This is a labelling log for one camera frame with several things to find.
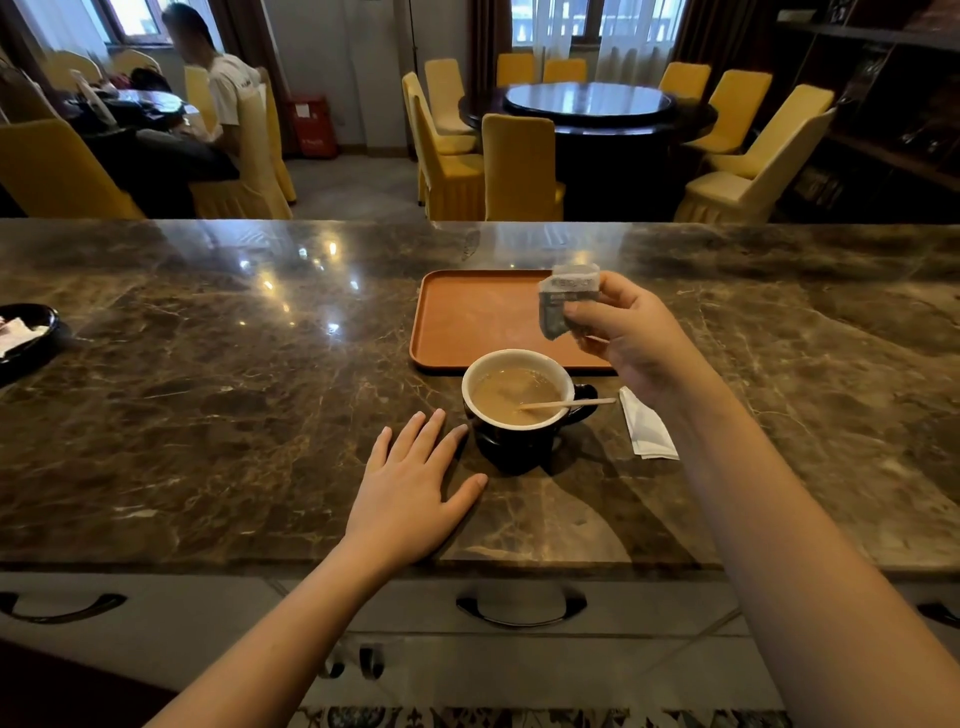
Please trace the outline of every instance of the black mug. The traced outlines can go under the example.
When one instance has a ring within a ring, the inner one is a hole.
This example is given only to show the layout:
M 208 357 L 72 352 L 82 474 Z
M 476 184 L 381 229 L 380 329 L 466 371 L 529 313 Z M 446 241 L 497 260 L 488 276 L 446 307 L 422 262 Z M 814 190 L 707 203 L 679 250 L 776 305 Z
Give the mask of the black mug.
M 566 370 L 549 356 L 525 349 L 491 352 L 469 366 L 464 372 L 461 393 L 477 447 L 500 470 L 524 472 L 549 458 L 562 427 L 585 420 L 596 411 L 596 405 L 564 407 L 535 425 L 498 422 L 480 412 L 473 404 L 471 392 L 482 378 L 504 369 L 529 369 L 545 376 L 560 392 L 561 400 L 595 400 L 597 391 L 591 384 L 574 384 Z

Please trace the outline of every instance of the black dish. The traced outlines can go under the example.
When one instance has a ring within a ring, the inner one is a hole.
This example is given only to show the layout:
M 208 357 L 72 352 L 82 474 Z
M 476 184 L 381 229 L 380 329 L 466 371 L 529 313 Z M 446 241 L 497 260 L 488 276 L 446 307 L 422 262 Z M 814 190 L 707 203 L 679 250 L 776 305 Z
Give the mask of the black dish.
M 0 305 L 4 321 L 20 319 L 28 328 L 47 327 L 46 333 L 0 356 L 0 387 L 39 369 L 60 350 L 57 334 L 63 328 L 55 308 L 42 303 Z

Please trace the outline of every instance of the patterned rug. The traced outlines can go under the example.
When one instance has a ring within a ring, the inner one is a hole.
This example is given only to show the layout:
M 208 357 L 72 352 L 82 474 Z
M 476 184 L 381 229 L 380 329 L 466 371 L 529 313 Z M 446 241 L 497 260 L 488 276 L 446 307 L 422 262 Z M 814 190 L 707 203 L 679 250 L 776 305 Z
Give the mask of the patterned rug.
M 792 728 L 783 711 L 707 713 L 505 708 L 300 708 L 289 728 Z

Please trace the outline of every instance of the white napkin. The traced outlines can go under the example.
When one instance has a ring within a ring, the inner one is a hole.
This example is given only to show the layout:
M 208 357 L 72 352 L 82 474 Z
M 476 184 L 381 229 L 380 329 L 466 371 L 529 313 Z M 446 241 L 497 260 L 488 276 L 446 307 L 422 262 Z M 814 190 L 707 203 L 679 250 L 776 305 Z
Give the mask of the white napkin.
M 620 390 L 620 402 L 623 404 L 623 414 L 627 417 L 627 429 L 630 430 L 634 455 L 639 455 L 644 460 L 652 457 L 680 460 L 670 433 L 666 431 L 666 425 L 656 412 L 638 400 L 626 387 Z
M 48 327 L 27 328 L 19 319 L 13 319 L 6 324 L 0 324 L 0 356 L 6 356 L 7 352 L 15 347 L 25 344 L 32 339 L 37 339 L 47 332 Z

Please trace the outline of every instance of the black hair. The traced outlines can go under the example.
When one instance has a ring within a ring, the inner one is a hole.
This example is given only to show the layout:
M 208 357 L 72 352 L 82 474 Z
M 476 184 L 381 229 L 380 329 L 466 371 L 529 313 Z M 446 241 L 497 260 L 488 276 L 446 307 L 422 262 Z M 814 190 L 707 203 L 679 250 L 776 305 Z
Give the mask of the black hair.
M 210 35 L 210 29 L 206 26 L 204 17 L 186 3 L 168 5 L 160 17 L 167 26 L 203 36 L 213 48 L 213 37 Z

